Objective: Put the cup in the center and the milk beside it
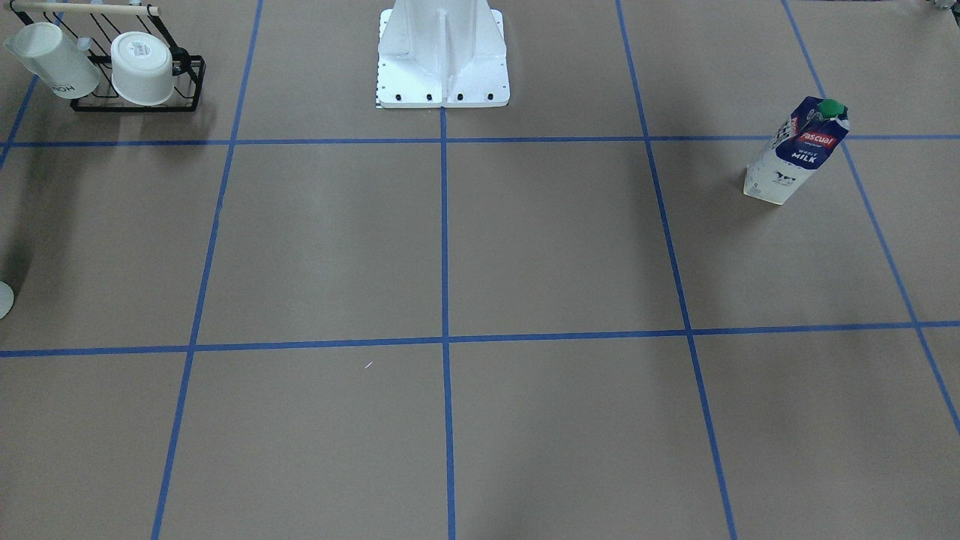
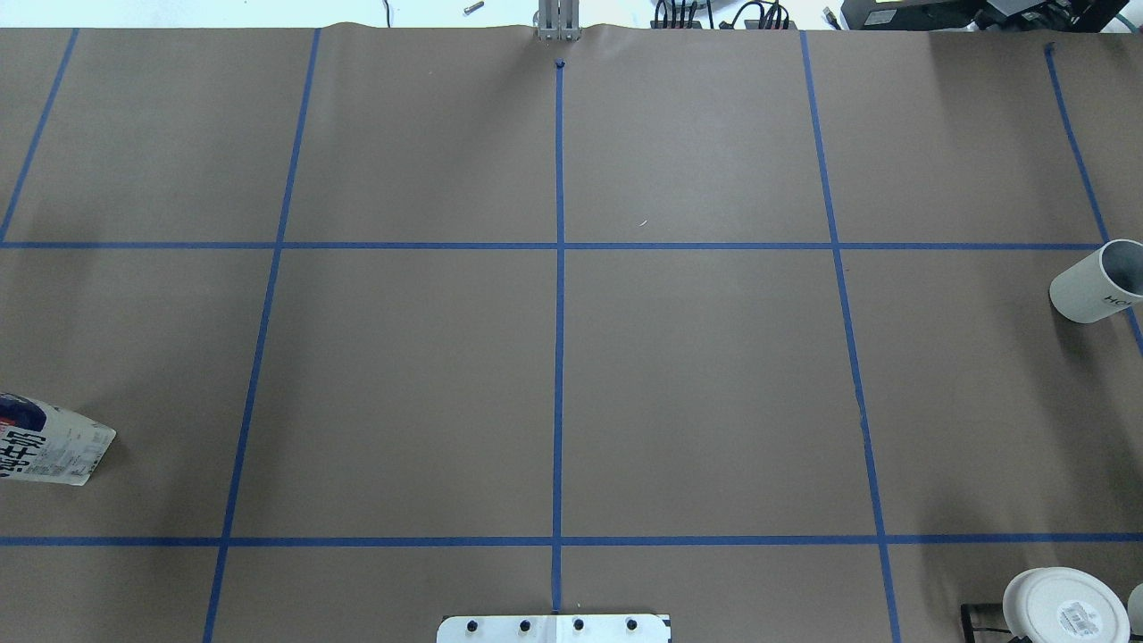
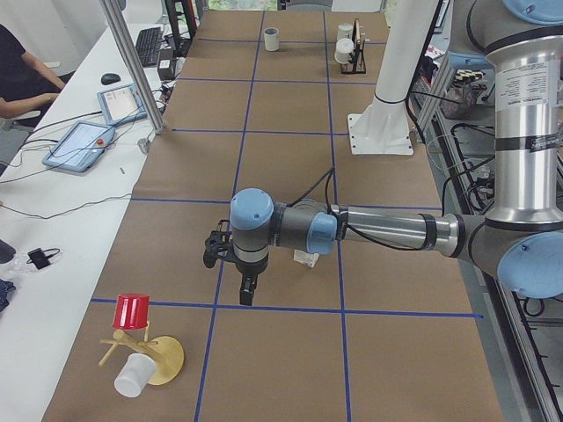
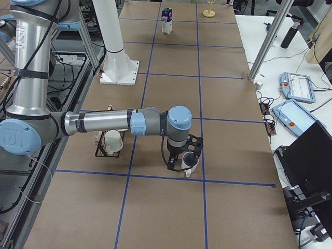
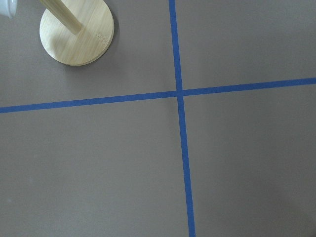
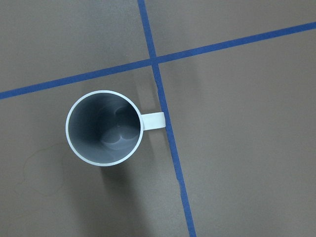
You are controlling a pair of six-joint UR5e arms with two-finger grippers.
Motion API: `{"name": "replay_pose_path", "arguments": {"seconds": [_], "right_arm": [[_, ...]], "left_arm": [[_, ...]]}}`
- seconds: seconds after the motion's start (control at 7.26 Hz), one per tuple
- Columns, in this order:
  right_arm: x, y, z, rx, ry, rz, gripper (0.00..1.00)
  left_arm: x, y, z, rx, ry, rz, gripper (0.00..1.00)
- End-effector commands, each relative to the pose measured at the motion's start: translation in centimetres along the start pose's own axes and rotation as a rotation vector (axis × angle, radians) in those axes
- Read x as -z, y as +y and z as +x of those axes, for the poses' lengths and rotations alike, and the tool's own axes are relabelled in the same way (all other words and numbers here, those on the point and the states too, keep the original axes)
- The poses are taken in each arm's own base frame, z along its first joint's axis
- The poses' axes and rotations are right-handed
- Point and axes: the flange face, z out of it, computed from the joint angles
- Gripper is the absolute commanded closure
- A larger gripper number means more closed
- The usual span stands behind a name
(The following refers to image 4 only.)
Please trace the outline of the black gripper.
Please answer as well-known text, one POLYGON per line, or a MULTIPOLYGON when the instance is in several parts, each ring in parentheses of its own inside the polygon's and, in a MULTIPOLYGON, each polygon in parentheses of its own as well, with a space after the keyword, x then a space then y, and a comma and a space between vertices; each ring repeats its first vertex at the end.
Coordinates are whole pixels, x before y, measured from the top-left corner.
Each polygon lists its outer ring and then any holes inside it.
POLYGON ((169 159, 167 162, 168 170, 177 170, 175 165, 178 160, 178 156, 184 151, 188 151, 188 145, 183 145, 181 147, 174 147, 171 144, 167 144, 167 149, 170 152, 169 159))

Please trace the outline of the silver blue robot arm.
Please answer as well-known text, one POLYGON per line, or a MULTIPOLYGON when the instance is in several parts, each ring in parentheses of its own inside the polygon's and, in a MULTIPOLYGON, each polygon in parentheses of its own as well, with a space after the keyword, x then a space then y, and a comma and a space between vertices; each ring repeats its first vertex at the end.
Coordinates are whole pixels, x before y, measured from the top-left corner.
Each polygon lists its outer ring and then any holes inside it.
POLYGON ((129 129, 133 135, 159 135, 167 168, 175 170, 185 151, 198 159, 203 140, 189 133, 192 115, 184 106, 159 112, 157 108, 101 110, 73 113, 47 108, 51 34, 53 30, 78 30, 79 1, 11 1, 16 20, 15 80, 13 103, 3 105, 1 147, 14 155, 28 155, 53 140, 75 133, 129 129))

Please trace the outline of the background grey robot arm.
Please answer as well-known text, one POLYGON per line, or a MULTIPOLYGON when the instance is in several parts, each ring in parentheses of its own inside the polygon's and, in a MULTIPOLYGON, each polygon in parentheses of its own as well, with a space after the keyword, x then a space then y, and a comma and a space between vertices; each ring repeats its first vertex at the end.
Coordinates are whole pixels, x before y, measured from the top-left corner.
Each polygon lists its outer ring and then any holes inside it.
POLYGON ((1 16, 1 40, 10 42, 16 36, 16 19, 12 14, 1 16))

